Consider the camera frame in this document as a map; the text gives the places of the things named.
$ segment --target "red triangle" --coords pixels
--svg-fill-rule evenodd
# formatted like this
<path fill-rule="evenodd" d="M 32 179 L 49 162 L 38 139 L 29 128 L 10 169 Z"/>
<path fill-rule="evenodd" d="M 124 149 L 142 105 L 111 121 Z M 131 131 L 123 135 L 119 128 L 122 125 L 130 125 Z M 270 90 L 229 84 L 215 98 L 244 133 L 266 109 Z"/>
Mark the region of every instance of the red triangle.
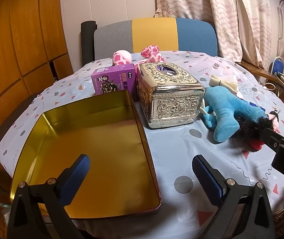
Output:
<path fill-rule="evenodd" d="M 242 153 L 243 153 L 245 159 L 247 159 L 249 151 L 242 150 Z"/>
<path fill-rule="evenodd" d="M 206 211 L 197 211 L 198 216 L 198 224 L 202 226 L 210 218 L 210 216 L 213 214 L 213 212 L 206 212 Z"/>
<path fill-rule="evenodd" d="M 276 193 L 277 195 L 279 195 L 279 194 L 278 194 L 278 186 L 277 186 L 277 183 L 275 184 L 275 187 L 274 187 L 274 189 L 273 189 L 273 192 Z"/>

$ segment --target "screw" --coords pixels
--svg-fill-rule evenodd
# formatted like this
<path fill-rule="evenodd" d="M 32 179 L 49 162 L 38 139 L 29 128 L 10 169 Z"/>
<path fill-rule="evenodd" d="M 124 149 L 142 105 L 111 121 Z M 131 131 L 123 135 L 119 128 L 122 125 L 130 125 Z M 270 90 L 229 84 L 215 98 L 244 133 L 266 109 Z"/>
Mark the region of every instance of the screw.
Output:
<path fill-rule="evenodd" d="M 235 185 L 235 181 L 233 179 L 228 179 L 227 183 L 231 186 Z"/>
<path fill-rule="evenodd" d="M 48 179 L 47 183 L 52 185 L 52 184 L 55 184 L 56 182 L 56 179 L 55 178 L 51 178 L 51 179 Z"/>
<path fill-rule="evenodd" d="M 20 182 L 18 186 L 19 188 L 23 188 L 25 186 L 25 182 Z"/>
<path fill-rule="evenodd" d="M 257 187 L 260 188 L 260 189 L 263 189 L 264 188 L 264 184 L 262 184 L 261 182 L 258 182 L 257 183 Z"/>

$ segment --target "blue stuffed animal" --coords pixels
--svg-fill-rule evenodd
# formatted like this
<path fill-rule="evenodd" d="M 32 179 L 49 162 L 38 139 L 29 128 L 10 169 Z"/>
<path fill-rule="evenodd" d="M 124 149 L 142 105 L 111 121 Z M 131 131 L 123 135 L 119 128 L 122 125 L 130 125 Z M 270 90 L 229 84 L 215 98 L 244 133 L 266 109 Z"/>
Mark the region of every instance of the blue stuffed animal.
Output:
<path fill-rule="evenodd" d="M 208 128 L 215 129 L 214 140 L 217 142 L 224 142 L 240 129 L 235 118 L 250 119 L 254 122 L 266 118 L 262 109 L 251 106 L 222 86 L 208 87 L 204 100 L 209 104 L 205 111 L 214 113 L 203 114 L 203 119 Z"/>

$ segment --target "purple box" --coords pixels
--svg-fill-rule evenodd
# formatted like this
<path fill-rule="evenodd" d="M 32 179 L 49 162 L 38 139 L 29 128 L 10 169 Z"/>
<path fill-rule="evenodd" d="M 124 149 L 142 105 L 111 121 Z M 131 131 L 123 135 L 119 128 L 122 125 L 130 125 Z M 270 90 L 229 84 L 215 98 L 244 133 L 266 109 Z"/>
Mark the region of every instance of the purple box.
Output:
<path fill-rule="evenodd" d="M 91 78 L 96 95 L 129 90 L 132 98 L 137 99 L 134 64 L 99 68 L 93 72 Z"/>

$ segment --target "ornate metal box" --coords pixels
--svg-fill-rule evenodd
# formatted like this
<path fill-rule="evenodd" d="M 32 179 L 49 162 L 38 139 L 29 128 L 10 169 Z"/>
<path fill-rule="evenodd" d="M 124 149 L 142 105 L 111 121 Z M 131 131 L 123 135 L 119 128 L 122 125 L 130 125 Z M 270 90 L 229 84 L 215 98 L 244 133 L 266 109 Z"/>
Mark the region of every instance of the ornate metal box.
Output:
<path fill-rule="evenodd" d="M 150 128 L 193 123 L 205 88 L 173 63 L 145 63 L 137 69 L 138 94 Z"/>

